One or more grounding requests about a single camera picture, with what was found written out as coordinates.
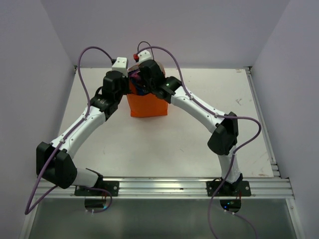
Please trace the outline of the blue Burts chip bag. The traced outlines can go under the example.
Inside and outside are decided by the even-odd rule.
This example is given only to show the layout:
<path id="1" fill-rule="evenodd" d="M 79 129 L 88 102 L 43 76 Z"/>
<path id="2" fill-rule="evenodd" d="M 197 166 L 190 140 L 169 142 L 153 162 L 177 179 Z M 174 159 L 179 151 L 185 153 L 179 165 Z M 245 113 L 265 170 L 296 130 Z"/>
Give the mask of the blue Burts chip bag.
<path id="1" fill-rule="evenodd" d="M 129 80 L 130 80 L 130 82 L 129 82 L 130 83 L 130 90 L 134 95 L 145 96 L 149 93 L 143 79 L 134 80 L 134 79 L 129 78 Z"/>

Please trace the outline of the purple snack packet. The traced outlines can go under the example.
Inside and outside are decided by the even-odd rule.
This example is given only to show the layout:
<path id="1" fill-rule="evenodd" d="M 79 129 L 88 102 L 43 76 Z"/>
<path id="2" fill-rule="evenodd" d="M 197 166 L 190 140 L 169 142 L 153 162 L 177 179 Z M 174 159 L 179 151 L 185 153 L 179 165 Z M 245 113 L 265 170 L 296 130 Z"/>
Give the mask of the purple snack packet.
<path id="1" fill-rule="evenodd" d="M 142 79 L 139 69 L 130 71 L 128 75 L 129 75 L 130 79 L 134 79 L 134 80 L 141 80 Z"/>

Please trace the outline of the orange paper bag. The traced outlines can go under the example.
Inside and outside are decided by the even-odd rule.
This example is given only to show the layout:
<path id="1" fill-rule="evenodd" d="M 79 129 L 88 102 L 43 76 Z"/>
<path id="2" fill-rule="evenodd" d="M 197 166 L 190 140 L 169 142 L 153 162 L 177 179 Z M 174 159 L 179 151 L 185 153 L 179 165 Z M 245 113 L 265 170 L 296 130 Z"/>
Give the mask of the orange paper bag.
<path id="1" fill-rule="evenodd" d="M 148 50 L 154 59 L 153 50 Z M 139 64 L 135 63 L 128 69 L 128 73 L 132 70 L 139 69 Z M 132 92 L 127 95 L 128 104 L 130 107 L 130 114 L 135 118 L 150 118 L 167 116 L 168 103 L 164 100 L 158 99 L 155 95 L 148 93 L 145 96 L 137 96 Z"/>

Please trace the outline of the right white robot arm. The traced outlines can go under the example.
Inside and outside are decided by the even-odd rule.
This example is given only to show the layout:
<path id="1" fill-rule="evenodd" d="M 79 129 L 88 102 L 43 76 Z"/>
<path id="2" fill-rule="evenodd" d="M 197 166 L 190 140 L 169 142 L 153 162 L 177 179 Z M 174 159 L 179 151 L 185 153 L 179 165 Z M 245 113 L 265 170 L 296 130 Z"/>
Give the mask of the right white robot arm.
<path id="1" fill-rule="evenodd" d="M 222 190 L 226 195 L 234 195 L 240 189 L 242 173 L 239 170 L 234 151 L 237 144 L 238 121 L 233 112 L 226 114 L 215 110 L 187 93 L 176 77 L 166 77 L 156 61 L 150 59 L 138 65 L 142 85 L 157 98 L 186 111 L 198 120 L 212 134 L 207 145 L 217 154 L 222 176 Z"/>

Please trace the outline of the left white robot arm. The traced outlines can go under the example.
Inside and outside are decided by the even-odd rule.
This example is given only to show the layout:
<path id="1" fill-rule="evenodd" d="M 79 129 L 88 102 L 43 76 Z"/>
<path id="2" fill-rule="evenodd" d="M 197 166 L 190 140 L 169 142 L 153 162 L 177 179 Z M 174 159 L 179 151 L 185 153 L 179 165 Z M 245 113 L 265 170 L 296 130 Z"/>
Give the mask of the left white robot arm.
<path id="1" fill-rule="evenodd" d="M 128 94 L 127 71 L 111 70 L 96 91 L 83 114 L 58 138 L 41 142 L 36 148 L 36 173 L 52 184 L 66 189 L 84 186 L 90 194 L 102 193 L 101 175 L 89 169 L 79 169 L 73 158 L 88 137 L 118 109 L 123 95 Z"/>

